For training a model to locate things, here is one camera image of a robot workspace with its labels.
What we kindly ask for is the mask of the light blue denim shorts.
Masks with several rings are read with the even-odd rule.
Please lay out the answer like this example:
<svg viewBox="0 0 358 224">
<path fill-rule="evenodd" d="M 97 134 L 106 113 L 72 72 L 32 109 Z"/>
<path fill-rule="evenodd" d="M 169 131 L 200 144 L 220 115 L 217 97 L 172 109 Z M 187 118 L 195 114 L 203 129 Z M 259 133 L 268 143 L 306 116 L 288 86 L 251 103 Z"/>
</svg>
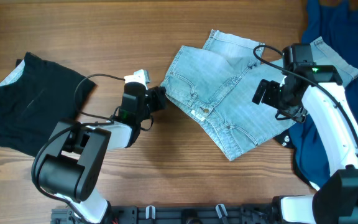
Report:
<svg viewBox="0 0 358 224">
<path fill-rule="evenodd" d="M 262 64 L 254 40 L 212 30 L 200 49 L 182 46 L 166 72 L 167 98 L 194 119 L 230 160 L 295 124 L 276 109 L 255 104 L 261 80 L 281 82 L 281 71 Z"/>
</svg>

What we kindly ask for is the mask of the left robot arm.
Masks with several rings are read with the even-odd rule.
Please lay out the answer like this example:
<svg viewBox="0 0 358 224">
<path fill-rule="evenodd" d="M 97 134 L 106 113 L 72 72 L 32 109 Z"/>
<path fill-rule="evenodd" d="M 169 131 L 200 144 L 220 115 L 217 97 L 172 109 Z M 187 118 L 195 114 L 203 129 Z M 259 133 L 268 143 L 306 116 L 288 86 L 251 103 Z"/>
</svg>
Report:
<svg viewBox="0 0 358 224">
<path fill-rule="evenodd" d="M 131 147 L 142 122 L 163 110 L 166 89 L 126 83 L 122 103 L 104 123 L 61 120 L 36 155 L 32 182 L 43 195 L 66 203 L 69 218 L 81 223 L 116 223 L 111 204 L 96 189 L 108 150 Z"/>
</svg>

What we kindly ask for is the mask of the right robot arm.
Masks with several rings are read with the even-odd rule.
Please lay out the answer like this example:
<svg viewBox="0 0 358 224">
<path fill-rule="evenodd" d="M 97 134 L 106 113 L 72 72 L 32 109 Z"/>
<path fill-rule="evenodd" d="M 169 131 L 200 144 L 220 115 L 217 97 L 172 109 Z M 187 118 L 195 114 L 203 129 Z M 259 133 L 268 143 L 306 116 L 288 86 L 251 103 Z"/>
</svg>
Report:
<svg viewBox="0 0 358 224">
<path fill-rule="evenodd" d="M 308 44 L 279 52 L 282 83 L 261 80 L 252 99 L 277 109 L 276 119 L 298 123 L 310 115 L 322 140 L 329 180 L 314 194 L 273 198 L 276 223 L 358 223 L 358 124 L 337 69 L 317 65 Z"/>
</svg>

